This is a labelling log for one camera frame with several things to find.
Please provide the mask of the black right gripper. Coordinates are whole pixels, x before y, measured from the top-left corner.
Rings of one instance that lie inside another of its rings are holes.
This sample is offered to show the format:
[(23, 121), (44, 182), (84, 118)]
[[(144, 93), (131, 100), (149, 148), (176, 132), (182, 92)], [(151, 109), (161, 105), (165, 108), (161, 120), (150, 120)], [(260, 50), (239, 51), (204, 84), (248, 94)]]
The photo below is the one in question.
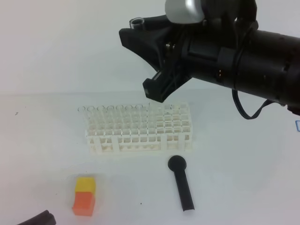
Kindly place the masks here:
[[(190, 80), (190, 76), (215, 84), (234, 84), (242, 42), (251, 25), (256, 26), (254, 0), (201, 0), (205, 18), (183, 24), (185, 38), (181, 49), (181, 69), (162, 69), (143, 82), (147, 98), (163, 103)], [(165, 38), (172, 23), (166, 15), (143, 17), (145, 30), (119, 31), (123, 47), (145, 60), (155, 70), (164, 63)]]

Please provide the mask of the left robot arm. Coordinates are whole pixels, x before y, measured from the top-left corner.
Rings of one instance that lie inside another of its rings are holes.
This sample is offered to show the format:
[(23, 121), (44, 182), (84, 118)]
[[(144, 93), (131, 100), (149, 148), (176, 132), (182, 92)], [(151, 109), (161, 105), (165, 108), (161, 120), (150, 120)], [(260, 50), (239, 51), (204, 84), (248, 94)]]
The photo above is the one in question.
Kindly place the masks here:
[(18, 225), (56, 225), (54, 215), (48, 210), (18, 224)]

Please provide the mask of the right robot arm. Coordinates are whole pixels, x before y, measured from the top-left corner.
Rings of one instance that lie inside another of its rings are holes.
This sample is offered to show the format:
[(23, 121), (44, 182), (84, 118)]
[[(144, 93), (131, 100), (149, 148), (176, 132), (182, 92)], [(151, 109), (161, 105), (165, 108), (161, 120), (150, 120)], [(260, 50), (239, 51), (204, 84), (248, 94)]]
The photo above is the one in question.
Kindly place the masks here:
[(261, 31), (254, 0), (168, 0), (165, 14), (131, 19), (119, 31), (123, 47), (152, 66), (143, 82), (147, 98), (164, 102), (195, 78), (232, 90), (240, 115), (248, 115), (238, 93), (264, 98), (300, 113), (300, 40)]

